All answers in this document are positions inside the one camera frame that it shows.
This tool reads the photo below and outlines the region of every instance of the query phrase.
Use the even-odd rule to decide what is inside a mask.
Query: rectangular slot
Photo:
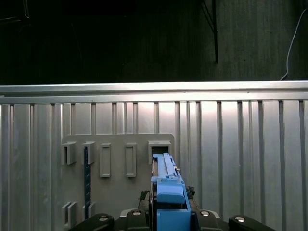
[[[152,147],[152,155],[153,154],[164,154],[164,153],[169,153],[169,147],[168,146]]]
[[[135,177],[136,176],[136,144],[128,143],[126,144],[126,176]]]
[[[64,224],[68,223],[68,211],[67,207],[64,208]]]
[[[173,155],[170,141],[148,141],[149,164],[152,164],[153,154],[162,154],[164,152],[169,153],[171,156]]]
[[[67,163],[67,147],[64,147],[64,162]]]
[[[88,208],[91,204],[91,167],[88,164],[88,147],[84,147],[84,203],[85,203],[85,216],[84,219],[89,218]]]
[[[100,176],[111,176],[111,146],[109,143],[103,143],[100,151]]]

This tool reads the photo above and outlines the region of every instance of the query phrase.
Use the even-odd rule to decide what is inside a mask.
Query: wall
[[[1,26],[0,83],[278,80],[303,10],[293,0],[217,0],[215,64],[199,1],[124,2],[94,12],[109,16],[51,12],[31,28]],[[292,80],[308,78],[305,25],[307,15],[290,57]]]
[[[63,227],[62,137],[131,133],[174,135],[176,163],[200,207],[224,220],[244,213],[278,231],[307,230],[307,89],[307,82],[0,87],[1,230]]]

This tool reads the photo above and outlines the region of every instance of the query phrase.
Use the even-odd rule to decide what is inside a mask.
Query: white cable
[[[280,81],[284,80],[284,78],[286,78],[286,77],[288,76],[288,74],[289,74],[289,56],[290,56],[291,48],[292,48],[292,45],[293,45],[295,36],[296,36],[296,34],[297,34],[297,30],[298,30],[299,23],[300,23],[300,21],[302,20],[303,14],[305,13],[306,10],[307,10],[307,9],[304,9],[303,12],[302,12],[302,14],[301,14],[300,17],[299,17],[299,20],[298,20],[298,23],[297,23],[297,27],[296,27],[296,29],[295,29],[295,32],[294,32],[294,35],[293,35],[293,39],[292,39],[292,41],[291,41],[291,44],[290,44],[290,47],[289,47],[289,51],[288,51],[287,62],[286,62],[286,65],[285,65],[285,66],[286,66],[286,73],[285,73],[285,75],[280,79]]]

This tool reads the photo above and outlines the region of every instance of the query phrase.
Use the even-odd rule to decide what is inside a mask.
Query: blue plastic part
[[[174,169],[173,158],[168,153],[155,154],[153,158],[158,163],[158,177],[151,178],[151,182],[157,182],[157,202],[184,204],[182,177]]]
[[[185,183],[175,170],[176,164],[168,154],[154,154],[157,158],[158,176],[151,177],[151,183],[157,184],[157,201],[169,204],[184,204],[184,209],[158,209],[157,231],[190,230],[191,208]]]
[[[185,191],[186,209],[158,209],[157,231],[188,231],[190,230],[191,208]]]

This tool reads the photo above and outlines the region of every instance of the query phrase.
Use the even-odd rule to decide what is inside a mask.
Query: silver bolt
[[[139,211],[133,212],[133,215],[135,215],[135,216],[138,216],[138,215],[140,215],[140,214],[141,214],[141,212],[139,212]]]
[[[243,222],[245,221],[245,219],[242,218],[242,217],[236,217],[235,219],[236,219],[238,222],[241,222],[241,223],[243,223]]]
[[[201,212],[201,215],[207,217],[207,216],[210,215],[210,213],[207,212],[207,211],[202,211],[202,212]]]
[[[108,220],[108,218],[106,217],[106,216],[102,216],[101,218],[100,218],[100,221],[107,221]]]

